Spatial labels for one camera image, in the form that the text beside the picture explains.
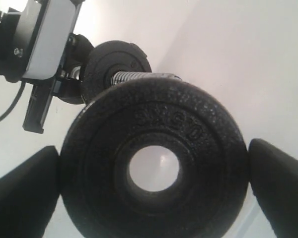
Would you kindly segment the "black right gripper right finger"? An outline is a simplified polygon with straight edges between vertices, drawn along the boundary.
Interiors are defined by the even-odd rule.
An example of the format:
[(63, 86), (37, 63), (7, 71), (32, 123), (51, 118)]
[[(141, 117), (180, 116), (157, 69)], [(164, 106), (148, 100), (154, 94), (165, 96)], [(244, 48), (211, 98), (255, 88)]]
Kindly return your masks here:
[(298, 238), (298, 160), (263, 139), (248, 149), (250, 183), (278, 238)]

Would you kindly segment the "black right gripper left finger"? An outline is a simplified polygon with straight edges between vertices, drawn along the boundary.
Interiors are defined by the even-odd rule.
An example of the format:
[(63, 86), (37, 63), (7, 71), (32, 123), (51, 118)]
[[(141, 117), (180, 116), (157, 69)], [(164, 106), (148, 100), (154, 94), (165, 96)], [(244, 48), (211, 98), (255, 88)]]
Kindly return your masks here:
[(0, 178), (0, 238), (41, 238), (60, 189), (59, 154), (46, 146)]

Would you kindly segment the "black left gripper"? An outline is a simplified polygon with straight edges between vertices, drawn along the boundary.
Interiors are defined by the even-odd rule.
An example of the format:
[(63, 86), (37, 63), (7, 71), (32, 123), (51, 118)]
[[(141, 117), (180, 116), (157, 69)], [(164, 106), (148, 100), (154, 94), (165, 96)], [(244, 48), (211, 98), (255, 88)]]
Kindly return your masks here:
[[(24, 10), (0, 10), (0, 75), (8, 82), (24, 78), (40, 28), (40, 2), (27, 1)], [(69, 104), (83, 104), (79, 78), (82, 65), (94, 46), (88, 38), (71, 33), (65, 47), (57, 97)], [(32, 87), (23, 129), (43, 134), (56, 80), (50, 78)]]

